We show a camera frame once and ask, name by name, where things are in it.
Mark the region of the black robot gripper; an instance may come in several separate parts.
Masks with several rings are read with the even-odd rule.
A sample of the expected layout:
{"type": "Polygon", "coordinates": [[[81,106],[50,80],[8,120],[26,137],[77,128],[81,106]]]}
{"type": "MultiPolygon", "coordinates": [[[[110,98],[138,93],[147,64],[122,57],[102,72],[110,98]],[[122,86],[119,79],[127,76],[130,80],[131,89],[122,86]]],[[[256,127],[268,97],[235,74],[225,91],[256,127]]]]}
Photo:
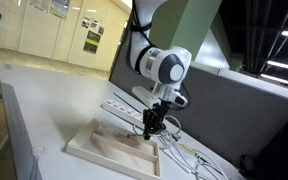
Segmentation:
{"type": "Polygon", "coordinates": [[[166,129],[163,119],[167,112],[168,104],[165,102],[152,109],[145,109],[143,111],[144,140],[150,140],[150,133],[158,135],[166,129]]]}

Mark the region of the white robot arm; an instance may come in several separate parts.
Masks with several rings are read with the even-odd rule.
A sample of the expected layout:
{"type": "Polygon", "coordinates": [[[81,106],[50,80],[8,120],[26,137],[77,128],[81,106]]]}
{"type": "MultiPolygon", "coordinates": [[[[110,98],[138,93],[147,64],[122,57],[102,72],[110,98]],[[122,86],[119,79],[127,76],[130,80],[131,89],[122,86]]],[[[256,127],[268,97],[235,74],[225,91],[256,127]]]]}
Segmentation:
{"type": "Polygon", "coordinates": [[[129,63],[136,74],[155,82],[152,91],[142,86],[132,88],[147,106],[143,111],[145,140],[166,129],[163,120],[170,109],[184,109],[188,105],[179,90],[190,66],[191,53],[179,46],[162,50],[149,40],[153,14],[165,1],[132,0],[129,63]]]}

